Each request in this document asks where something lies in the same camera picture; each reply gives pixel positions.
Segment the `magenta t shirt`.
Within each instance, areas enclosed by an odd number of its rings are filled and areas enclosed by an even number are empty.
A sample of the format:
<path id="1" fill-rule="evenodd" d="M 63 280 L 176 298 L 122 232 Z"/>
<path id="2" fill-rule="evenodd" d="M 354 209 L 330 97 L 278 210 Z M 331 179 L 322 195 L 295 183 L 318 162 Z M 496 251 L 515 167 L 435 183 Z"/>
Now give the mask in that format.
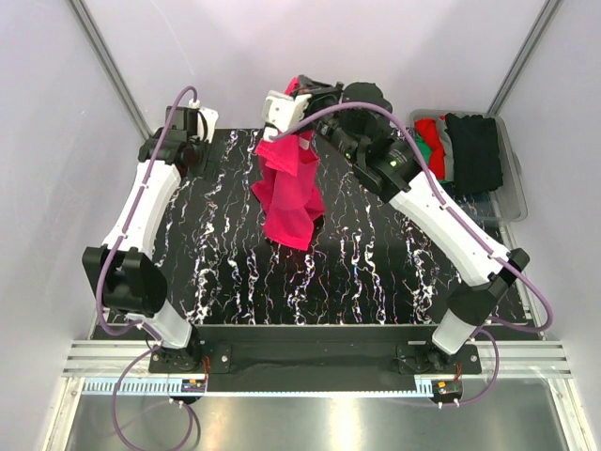
<path id="1" fill-rule="evenodd" d="M 297 77 L 285 92 L 293 97 Z M 311 149 L 311 132 L 263 140 L 256 148 L 262 179 L 252 192 L 265 213 L 266 237 L 288 248 L 306 251 L 314 235 L 315 222 L 325 214 L 321 192 L 316 187 L 319 157 Z"/>

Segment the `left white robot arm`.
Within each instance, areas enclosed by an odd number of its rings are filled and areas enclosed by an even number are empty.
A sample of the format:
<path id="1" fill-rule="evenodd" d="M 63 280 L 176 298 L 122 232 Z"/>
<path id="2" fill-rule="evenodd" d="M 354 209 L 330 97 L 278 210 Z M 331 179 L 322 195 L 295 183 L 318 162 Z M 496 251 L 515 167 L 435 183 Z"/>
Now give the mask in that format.
<path id="1" fill-rule="evenodd" d="M 140 147 L 135 178 L 116 224 L 102 244 L 85 248 L 82 263 L 98 314 L 121 314 L 117 329 L 100 318 L 102 329 L 120 336 L 133 328 L 158 342 L 154 358 L 183 372 L 203 359 L 200 338 L 167 299 L 167 281 L 153 262 L 154 243 L 168 203 L 187 176 L 213 179 L 219 159 L 211 149 L 218 113 L 190 101 L 170 106 L 166 123 Z"/>

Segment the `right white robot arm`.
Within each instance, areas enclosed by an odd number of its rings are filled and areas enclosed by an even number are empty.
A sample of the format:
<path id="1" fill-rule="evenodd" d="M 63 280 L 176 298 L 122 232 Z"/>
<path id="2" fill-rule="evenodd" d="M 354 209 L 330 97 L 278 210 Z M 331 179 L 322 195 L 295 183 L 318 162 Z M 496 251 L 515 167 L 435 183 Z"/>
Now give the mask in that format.
<path id="1" fill-rule="evenodd" d="M 342 154 L 361 186 L 408 217 L 457 269 L 461 283 L 438 327 L 398 358 L 411 375 L 455 371 L 460 351 L 521 278 L 529 255 L 489 237 L 456 205 L 377 85 L 330 85 L 301 75 L 291 96 L 302 107 L 298 127 Z"/>

